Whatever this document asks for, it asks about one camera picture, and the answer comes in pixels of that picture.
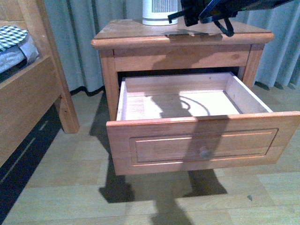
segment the nightstand leg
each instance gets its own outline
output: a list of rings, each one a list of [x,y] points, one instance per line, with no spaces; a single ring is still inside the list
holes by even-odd
[[[263,48],[264,48],[264,44],[251,45],[247,65],[244,69],[245,72],[244,75],[242,76],[243,83],[249,88],[251,88],[254,85],[254,79],[255,79],[259,62],[261,60]]]
[[[111,120],[117,119],[119,100],[118,73],[113,57],[113,50],[100,51],[102,75],[105,84],[109,115]]]

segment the bed leg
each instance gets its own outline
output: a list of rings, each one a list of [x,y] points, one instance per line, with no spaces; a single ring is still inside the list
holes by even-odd
[[[79,130],[79,122],[70,94],[60,95],[54,102],[60,117],[62,129],[67,134],[75,134]]]

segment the wooden floor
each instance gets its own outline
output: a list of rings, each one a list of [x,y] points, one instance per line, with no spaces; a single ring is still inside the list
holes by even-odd
[[[300,111],[300,87],[253,90],[275,112]],[[4,224],[300,224],[299,129],[275,165],[116,177],[106,97],[73,101],[78,134],[58,133]]]

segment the air purifier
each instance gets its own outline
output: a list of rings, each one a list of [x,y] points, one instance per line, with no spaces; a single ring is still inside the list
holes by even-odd
[[[173,25],[178,19],[169,23],[168,15],[178,11],[177,0],[143,0],[142,22],[145,25],[164,26]]]

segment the drawer front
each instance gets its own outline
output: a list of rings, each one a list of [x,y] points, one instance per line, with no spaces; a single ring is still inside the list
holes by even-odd
[[[117,175],[273,164],[300,112],[109,121]]]
[[[117,71],[244,67],[250,45],[181,46],[114,50]]]
[[[130,139],[133,165],[263,156],[277,129]]]

